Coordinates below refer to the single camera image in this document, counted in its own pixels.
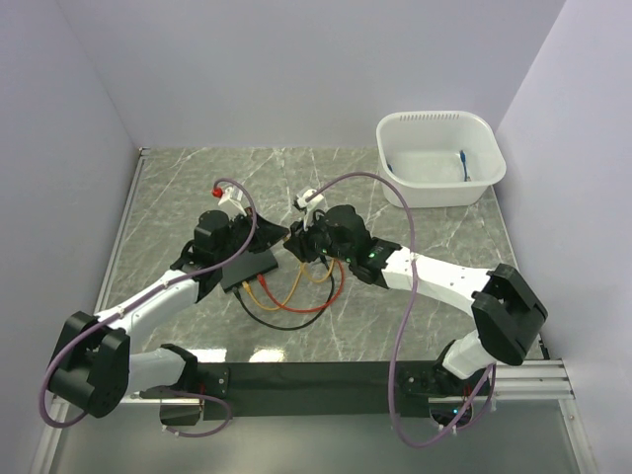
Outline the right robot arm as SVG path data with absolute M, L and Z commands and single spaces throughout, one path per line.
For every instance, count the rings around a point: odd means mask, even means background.
M 434 370 L 435 385 L 446 394 L 492 363 L 522 365 L 548 316 L 515 267 L 475 269 L 415 253 L 371 236 L 348 204 L 317 212 L 309 225 L 294 222 L 283 246 L 303 263 L 335 258 L 366 284 L 409 290 L 471 316 L 474 331 L 450 343 Z

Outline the black network switch box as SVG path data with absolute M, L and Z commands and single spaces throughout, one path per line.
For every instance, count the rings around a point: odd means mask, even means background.
M 278 262 L 272 250 L 261 253 L 244 252 L 222 269 L 221 288 L 225 293 L 241 287 L 242 283 L 256 280 L 278 268 Z

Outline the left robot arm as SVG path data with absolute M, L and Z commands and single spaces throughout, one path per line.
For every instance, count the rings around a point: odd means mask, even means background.
M 102 418 L 131 393 L 160 387 L 178 397 L 198 392 L 198 359 L 166 344 L 140 353 L 139 344 L 170 317 L 200 302 L 222 270 L 244 252 L 261 253 L 289 230 L 252 209 L 234 217 L 203 213 L 194 237 L 157 281 L 125 302 L 95 315 L 78 311 L 65 322 L 43 387 L 84 415 Z

